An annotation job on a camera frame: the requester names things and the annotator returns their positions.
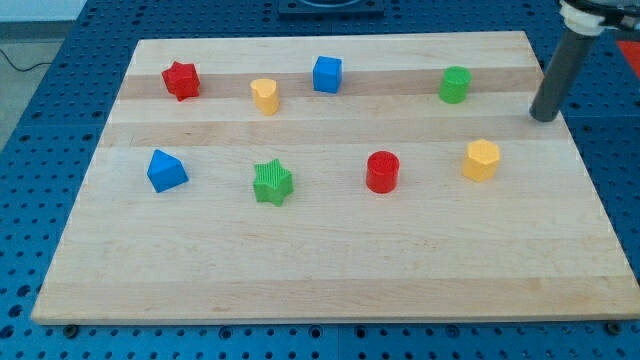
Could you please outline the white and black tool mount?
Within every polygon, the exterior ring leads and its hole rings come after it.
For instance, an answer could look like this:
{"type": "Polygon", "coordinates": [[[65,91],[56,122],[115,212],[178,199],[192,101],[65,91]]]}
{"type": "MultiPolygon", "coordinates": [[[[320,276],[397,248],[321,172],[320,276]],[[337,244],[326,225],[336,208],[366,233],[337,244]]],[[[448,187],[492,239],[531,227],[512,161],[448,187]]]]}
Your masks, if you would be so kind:
{"type": "Polygon", "coordinates": [[[639,0],[560,0],[559,4],[564,24],[578,34],[639,31],[639,0]]]}

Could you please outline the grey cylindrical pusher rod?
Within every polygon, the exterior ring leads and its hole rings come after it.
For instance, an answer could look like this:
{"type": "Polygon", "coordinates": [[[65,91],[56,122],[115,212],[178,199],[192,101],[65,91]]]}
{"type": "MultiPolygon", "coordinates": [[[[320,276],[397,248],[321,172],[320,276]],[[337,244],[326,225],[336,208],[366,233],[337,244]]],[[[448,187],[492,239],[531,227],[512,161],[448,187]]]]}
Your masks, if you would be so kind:
{"type": "Polygon", "coordinates": [[[596,39],[566,29],[529,108],[533,119],[555,120],[596,39]]]}

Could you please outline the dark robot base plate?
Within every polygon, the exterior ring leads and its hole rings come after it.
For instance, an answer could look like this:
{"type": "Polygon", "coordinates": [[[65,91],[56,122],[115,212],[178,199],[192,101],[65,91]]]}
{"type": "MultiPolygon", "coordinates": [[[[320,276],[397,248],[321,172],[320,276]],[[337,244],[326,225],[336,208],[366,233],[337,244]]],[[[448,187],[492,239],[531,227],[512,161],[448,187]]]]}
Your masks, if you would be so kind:
{"type": "Polygon", "coordinates": [[[385,0],[277,0],[281,18],[383,15],[385,0]]]}

